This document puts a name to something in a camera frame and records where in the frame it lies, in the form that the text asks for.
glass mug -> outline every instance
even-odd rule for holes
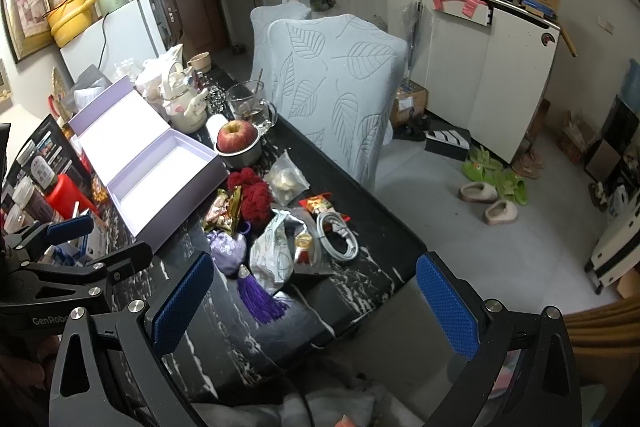
[[[226,102],[236,120],[253,123],[261,134],[270,130],[278,121],[276,107],[264,97],[264,82],[261,80],[239,82],[227,89]]]

purple sachet bag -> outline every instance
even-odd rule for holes
[[[246,254],[244,235],[235,233],[232,237],[222,230],[216,230],[207,234],[207,240],[211,248],[211,256],[218,269],[228,277],[236,273],[244,263]]]

charging cable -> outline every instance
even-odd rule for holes
[[[358,240],[356,239],[355,234],[349,229],[347,223],[344,222],[344,219],[342,219],[340,214],[335,212],[333,209],[327,210],[318,215],[316,223],[318,224],[318,237],[320,238],[320,242],[331,257],[340,263],[347,263],[356,258],[358,250],[360,249]],[[332,230],[347,242],[346,253],[337,251],[326,238],[324,235],[325,224],[331,225]]]

green slipper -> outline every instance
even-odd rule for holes
[[[484,147],[472,147],[469,151],[469,159],[474,163],[479,163],[485,169],[490,171],[501,171],[502,164],[495,158],[491,158],[491,153]]]
[[[529,204],[529,195],[527,194],[527,185],[524,183],[524,178],[513,171],[508,171],[505,176],[513,185],[513,196],[516,199],[516,203],[522,206]]]
[[[495,185],[495,188],[498,190],[498,196],[500,196],[500,199],[515,203],[516,198],[513,181],[508,178],[504,172],[498,172],[495,175],[495,178],[497,181],[497,185]]]
[[[485,182],[495,187],[494,177],[478,162],[465,161],[462,164],[462,173],[473,182]]]

purple gift box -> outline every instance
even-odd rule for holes
[[[69,125],[131,234],[154,252],[228,176],[213,150],[171,129],[128,77]]]

